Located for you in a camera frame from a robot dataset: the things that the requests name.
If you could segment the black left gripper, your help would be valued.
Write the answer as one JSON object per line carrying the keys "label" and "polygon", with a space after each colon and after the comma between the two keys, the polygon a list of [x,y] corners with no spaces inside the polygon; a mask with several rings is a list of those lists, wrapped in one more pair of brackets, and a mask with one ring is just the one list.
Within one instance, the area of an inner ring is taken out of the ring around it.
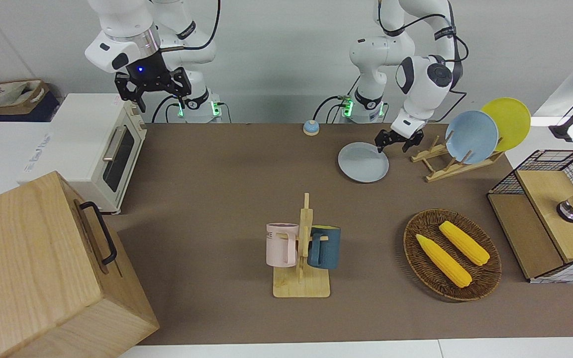
{"label": "black left gripper", "polygon": [[424,138],[424,133],[422,129],[414,132],[411,136],[405,137],[399,134],[395,130],[391,131],[380,131],[375,137],[375,145],[377,147],[378,153],[382,153],[384,148],[388,145],[394,143],[404,143],[402,151],[405,153],[411,147],[420,145]]}

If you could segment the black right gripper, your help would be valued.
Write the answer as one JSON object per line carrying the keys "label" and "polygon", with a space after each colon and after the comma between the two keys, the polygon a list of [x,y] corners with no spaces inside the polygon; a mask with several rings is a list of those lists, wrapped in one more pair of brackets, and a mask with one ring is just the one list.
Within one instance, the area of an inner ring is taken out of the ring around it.
{"label": "black right gripper", "polygon": [[127,73],[118,71],[114,84],[123,100],[134,100],[141,113],[146,112],[142,99],[146,91],[166,91],[178,98],[180,108],[189,108],[191,84],[184,67],[169,70],[161,52],[127,64]]}

